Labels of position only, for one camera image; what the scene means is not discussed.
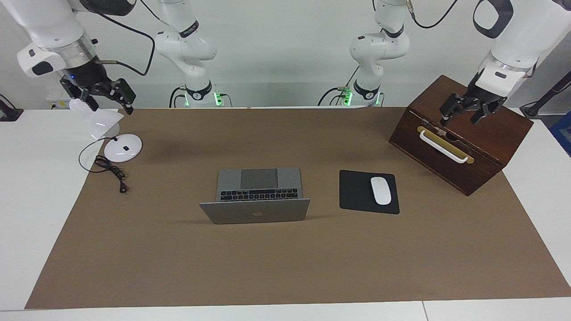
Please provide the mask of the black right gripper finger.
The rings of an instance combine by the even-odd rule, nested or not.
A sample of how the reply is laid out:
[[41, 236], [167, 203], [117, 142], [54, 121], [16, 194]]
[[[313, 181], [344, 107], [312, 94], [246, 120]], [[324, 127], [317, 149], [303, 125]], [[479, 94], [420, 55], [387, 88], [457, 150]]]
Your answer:
[[99, 91], [103, 97], [119, 103], [127, 115], [131, 115], [134, 112], [132, 104], [137, 95], [125, 79], [120, 78], [116, 81], [100, 82]]
[[71, 99], [80, 99], [82, 102], [87, 103], [88, 107], [93, 111], [97, 111], [99, 105], [97, 101], [91, 96], [88, 89], [82, 89], [71, 83], [69, 79], [61, 79], [60, 84]]

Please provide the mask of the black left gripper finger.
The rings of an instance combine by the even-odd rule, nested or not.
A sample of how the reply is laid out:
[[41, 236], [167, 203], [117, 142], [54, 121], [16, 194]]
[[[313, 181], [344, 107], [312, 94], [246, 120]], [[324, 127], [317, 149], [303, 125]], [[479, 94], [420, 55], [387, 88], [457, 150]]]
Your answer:
[[483, 100], [478, 100], [474, 104], [476, 109], [475, 109], [475, 114], [473, 114], [473, 116], [471, 116], [470, 118], [471, 123], [474, 125], [478, 124], [480, 120], [487, 117], [489, 114], [495, 114], [503, 106], [504, 102], [505, 100], [497, 100], [487, 103]]
[[466, 99], [465, 95], [459, 96], [456, 93], [452, 93], [440, 107], [440, 124], [446, 126], [453, 116], [467, 112]]

